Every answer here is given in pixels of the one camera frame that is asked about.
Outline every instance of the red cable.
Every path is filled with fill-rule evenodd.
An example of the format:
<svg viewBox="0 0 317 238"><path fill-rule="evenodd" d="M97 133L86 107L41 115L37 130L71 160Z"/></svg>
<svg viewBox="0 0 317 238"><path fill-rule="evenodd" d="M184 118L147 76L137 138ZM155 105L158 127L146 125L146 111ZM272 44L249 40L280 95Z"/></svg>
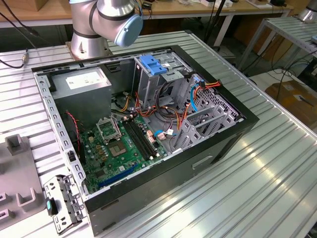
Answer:
<svg viewBox="0 0 317 238"><path fill-rule="evenodd" d="M69 112L66 112L66 113L73 119L73 121L75 123L76 133L77 133L78 153L79 153L80 142L79 142L79 130L78 130L77 122L76 122L76 119L74 118L74 116L71 113L69 113Z"/></svg>

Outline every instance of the motherboard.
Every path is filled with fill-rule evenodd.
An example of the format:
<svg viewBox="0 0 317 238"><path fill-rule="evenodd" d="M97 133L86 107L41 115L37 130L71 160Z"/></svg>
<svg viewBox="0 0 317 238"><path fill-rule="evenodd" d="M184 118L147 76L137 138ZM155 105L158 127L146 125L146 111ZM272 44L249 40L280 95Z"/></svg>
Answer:
<svg viewBox="0 0 317 238"><path fill-rule="evenodd" d="M100 121L81 133L86 186L90 193L145 168L167 153L141 116Z"/></svg>

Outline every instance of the aluminum extrusion table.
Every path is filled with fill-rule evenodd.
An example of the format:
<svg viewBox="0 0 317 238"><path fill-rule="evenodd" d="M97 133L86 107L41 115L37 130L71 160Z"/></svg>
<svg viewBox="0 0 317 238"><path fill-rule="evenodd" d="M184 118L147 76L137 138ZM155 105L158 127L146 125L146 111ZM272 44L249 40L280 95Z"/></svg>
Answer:
<svg viewBox="0 0 317 238"><path fill-rule="evenodd" d="M297 46L297 49L290 57L291 61L288 63L288 65L291 64L291 62L294 60L294 57L300 49L303 49L307 53L317 51L317 44L312 42L312 36L317 35L317 22L308 24L302 22L301 20L295 17L268 18L262 21L257 31L255 32L253 38L251 39L250 43L248 44L246 50L244 51L238 66L239 70L241 70L243 64L248 58L251 50L253 49L255 43L259 39L265 27L270 28L272 32L268 37L268 40L265 41L262 48L258 52L259 55L265 50L265 48L268 46L269 42L273 39L275 34L283 36L284 38L291 41L294 45Z"/></svg>
<svg viewBox="0 0 317 238"><path fill-rule="evenodd" d="M114 54L179 44L243 102L260 121L213 167L177 187L98 237L304 237L317 221L316 135L261 92L193 34L142 36ZM23 51L0 58L19 64ZM0 64L0 141L28 136L44 184L67 169L30 68L72 61L66 46L30 50L29 64ZM0 237L57 237L44 210ZM87 218L61 237L92 237Z"/></svg>

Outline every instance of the ram slot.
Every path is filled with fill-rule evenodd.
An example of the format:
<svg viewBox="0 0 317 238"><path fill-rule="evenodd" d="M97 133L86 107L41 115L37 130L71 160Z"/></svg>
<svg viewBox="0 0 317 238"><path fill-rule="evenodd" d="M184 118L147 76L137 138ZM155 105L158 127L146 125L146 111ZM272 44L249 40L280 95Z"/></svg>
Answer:
<svg viewBox="0 0 317 238"><path fill-rule="evenodd" d="M145 148L142 146L142 143L138 140L138 136L135 134L134 130L132 129L131 124L128 123L127 121L124 121L122 124L123 124L123 127L128 132L129 136L131 137L133 143L135 144L135 146L138 148L138 150L142 154L142 157L145 160L149 160L150 159L150 154L147 153Z"/></svg>
<svg viewBox="0 0 317 238"><path fill-rule="evenodd" d="M144 137L140 128L133 121L131 122L131 126L134 129L134 131L136 131L139 134L138 136L142 140L142 145L146 147L147 152L154 157L156 152L151 146L151 144L149 143L149 141Z"/></svg>

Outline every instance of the blue plastic clip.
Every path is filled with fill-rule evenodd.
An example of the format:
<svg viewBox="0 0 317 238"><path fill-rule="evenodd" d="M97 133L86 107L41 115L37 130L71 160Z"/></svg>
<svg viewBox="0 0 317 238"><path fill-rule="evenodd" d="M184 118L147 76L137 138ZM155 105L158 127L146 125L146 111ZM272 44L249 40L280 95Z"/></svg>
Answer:
<svg viewBox="0 0 317 238"><path fill-rule="evenodd" d="M164 68L153 56L140 56L140 61L151 72L151 75L158 75L167 72L167 69Z"/></svg>

